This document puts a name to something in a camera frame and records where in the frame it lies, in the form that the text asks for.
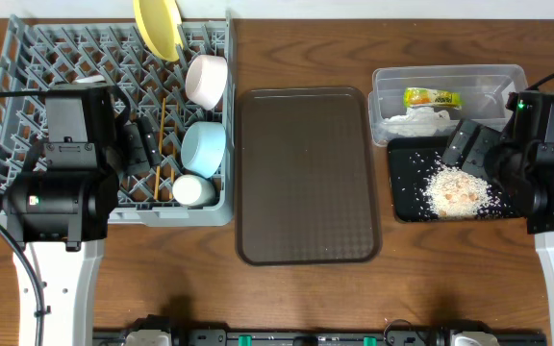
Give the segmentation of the wooden chopstick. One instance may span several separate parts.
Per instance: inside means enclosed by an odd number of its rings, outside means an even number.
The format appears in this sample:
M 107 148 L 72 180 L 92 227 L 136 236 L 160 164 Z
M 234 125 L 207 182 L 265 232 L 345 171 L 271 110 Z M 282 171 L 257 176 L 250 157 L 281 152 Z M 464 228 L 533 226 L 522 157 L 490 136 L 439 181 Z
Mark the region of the wooden chopstick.
M 165 104 L 166 98 L 162 100 L 162 109 L 161 109 L 161 120 L 160 120 L 160 129 L 158 134 L 158 164 L 156 166 L 156 176 L 155 176 L 155 185 L 153 197 L 156 202 L 160 201 L 160 186 L 161 186 L 161 162 L 162 162 L 162 153 L 163 153 L 163 140 L 164 140 L 164 123 L 165 123 Z
M 177 142 L 177 138 L 178 138 L 178 127 L 177 127 L 177 124 L 174 123 L 173 125 L 173 130 L 171 132 L 171 134 L 174 136 L 174 140 L 171 140 L 171 143 L 172 143 L 172 153 L 171 153 L 171 158 L 173 160 L 173 162 L 175 163 L 174 165 L 171 165 L 171 168 L 170 168 L 170 182 L 171 182 L 171 189 L 169 190 L 169 199 L 172 200 L 174 197 L 173 197 L 173 190 L 172 188 L 174 187 L 174 182 L 175 182 L 175 178 L 176 178 L 176 161 L 177 161 L 177 147 L 176 147 L 176 142 Z

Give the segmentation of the white napkin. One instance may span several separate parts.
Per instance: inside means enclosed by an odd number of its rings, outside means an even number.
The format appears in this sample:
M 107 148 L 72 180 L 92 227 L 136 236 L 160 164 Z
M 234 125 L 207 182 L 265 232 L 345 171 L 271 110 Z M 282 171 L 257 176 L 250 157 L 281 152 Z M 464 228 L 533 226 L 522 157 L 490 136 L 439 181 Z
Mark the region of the white napkin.
M 384 130 L 397 136 L 433 136 L 452 125 L 449 112 L 432 107 L 407 108 L 404 115 L 395 115 L 383 121 Z

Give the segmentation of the white cup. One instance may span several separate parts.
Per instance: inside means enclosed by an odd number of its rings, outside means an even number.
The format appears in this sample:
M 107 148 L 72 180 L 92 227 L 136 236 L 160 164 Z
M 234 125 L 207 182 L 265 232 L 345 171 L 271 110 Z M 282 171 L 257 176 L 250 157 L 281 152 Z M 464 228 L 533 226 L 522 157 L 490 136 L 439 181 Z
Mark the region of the white cup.
M 173 198 L 187 207 L 208 206 L 215 197 L 214 186 L 208 180 L 195 175 L 182 175 L 172 187 Z

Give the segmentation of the light blue bowl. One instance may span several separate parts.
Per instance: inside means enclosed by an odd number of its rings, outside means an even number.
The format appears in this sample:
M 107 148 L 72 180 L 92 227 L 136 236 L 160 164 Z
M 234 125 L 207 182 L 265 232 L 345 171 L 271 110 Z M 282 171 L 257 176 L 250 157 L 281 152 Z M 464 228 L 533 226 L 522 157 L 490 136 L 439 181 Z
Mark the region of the light blue bowl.
M 209 179 L 217 171 L 226 149 L 221 123 L 199 121 L 187 130 L 181 146 L 181 161 L 187 171 Z

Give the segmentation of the green yellow snack wrapper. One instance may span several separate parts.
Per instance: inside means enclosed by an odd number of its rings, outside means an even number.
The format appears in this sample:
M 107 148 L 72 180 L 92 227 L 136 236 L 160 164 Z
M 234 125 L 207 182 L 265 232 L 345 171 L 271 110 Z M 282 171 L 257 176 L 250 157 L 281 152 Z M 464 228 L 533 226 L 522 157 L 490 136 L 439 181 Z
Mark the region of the green yellow snack wrapper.
M 460 109 L 463 105 L 461 94 L 458 92 L 423 87 L 408 87 L 403 95 L 403 103 L 406 108 L 447 107 Z

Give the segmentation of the pink bowl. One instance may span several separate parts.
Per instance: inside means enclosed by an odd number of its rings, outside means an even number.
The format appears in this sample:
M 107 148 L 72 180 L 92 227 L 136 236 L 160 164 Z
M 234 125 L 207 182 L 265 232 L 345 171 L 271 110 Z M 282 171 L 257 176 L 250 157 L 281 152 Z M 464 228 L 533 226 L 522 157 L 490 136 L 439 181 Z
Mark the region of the pink bowl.
M 203 108 L 212 110 L 219 102 L 227 85 L 228 64 L 225 58 L 198 55 L 189 66 L 185 81 L 188 99 Z

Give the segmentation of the yellow plate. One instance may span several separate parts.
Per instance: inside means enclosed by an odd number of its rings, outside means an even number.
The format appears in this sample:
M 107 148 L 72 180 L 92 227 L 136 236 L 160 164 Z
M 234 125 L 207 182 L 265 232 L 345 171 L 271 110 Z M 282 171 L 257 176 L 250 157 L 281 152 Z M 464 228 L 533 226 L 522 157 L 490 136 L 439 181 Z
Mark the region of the yellow plate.
M 158 58 L 176 62 L 182 45 L 178 26 L 182 18 L 175 0 L 134 0 L 135 20 L 141 37 Z

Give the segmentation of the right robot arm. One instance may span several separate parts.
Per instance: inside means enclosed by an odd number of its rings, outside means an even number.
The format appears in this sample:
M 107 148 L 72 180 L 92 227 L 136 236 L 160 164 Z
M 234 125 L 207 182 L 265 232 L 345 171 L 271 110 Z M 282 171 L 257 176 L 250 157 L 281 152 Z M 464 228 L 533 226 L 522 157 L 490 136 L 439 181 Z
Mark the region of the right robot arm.
M 554 344 L 554 93 L 514 93 L 507 108 L 512 116 L 500 131 L 461 120 L 442 160 L 498 187 L 525 218 L 545 279 Z

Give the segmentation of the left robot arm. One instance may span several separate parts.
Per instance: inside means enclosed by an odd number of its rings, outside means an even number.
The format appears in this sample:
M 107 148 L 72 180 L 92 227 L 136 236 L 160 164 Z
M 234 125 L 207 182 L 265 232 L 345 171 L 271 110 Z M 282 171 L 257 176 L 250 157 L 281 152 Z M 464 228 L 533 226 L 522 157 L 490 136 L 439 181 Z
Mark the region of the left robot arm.
M 47 135 L 3 197 L 15 247 L 21 345 L 89 345 L 108 221 L 134 153 L 117 86 L 62 84 L 42 94 Z M 121 112 L 113 101 L 125 103 Z

